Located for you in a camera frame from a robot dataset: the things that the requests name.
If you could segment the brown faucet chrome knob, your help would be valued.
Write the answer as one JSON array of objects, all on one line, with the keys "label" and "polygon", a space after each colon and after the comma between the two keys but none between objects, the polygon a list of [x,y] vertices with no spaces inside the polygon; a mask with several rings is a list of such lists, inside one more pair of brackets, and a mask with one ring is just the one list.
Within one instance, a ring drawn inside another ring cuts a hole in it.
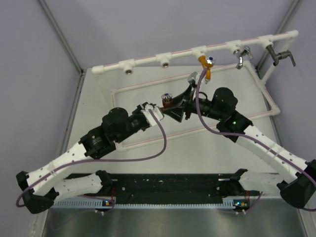
[{"label": "brown faucet chrome knob", "polygon": [[173,95],[171,93],[164,93],[161,96],[161,101],[162,101],[162,107],[160,108],[160,110],[163,113],[175,108]]}]

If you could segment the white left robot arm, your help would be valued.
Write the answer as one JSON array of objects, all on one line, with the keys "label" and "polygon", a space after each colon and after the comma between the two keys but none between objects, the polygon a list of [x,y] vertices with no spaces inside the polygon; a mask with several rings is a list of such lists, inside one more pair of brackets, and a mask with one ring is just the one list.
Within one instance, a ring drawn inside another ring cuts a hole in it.
[{"label": "white left robot arm", "polygon": [[116,149],[116,144],[142,130],[160,126],[164,118],[155,104],[144,103],[137,106],[131,115],[124,108],[116,107],[102,118],[100,126],[90,130],[70,149],[47,165],[32,172],[21,171],[16,175],[22,194],[17,207],[26,207],[30,213],[38,214],[51,208],[54,203],[67,198],[84,195],[108,195],[112,190],[112,180],[104,170],[84,171],[85,163],[107,162],[105,156]]}]

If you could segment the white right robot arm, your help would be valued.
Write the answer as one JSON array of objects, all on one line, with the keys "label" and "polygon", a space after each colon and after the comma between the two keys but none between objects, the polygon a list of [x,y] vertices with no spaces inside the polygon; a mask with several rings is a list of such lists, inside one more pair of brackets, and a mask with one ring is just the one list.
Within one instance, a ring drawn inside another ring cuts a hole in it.
[{"label": "white right robot arm", "polygon": [[217,120],[217,129],[211,133],[244,147],[274,170],[257,173],[240,169],[230,180],[231,191],[238,196],[246,191],[280,196],[289,205],[308,210],[306,204],[316,192],[316,161],[297,157],[264,135],[236,110],[237,98],[230,89],[216,89],[211,100],[200,98],[200,94],[195,83],[176,97],[164,93],[164,114],[178,122],[189,119],[191,114],[197,114],[201,122],[204,117]]}]

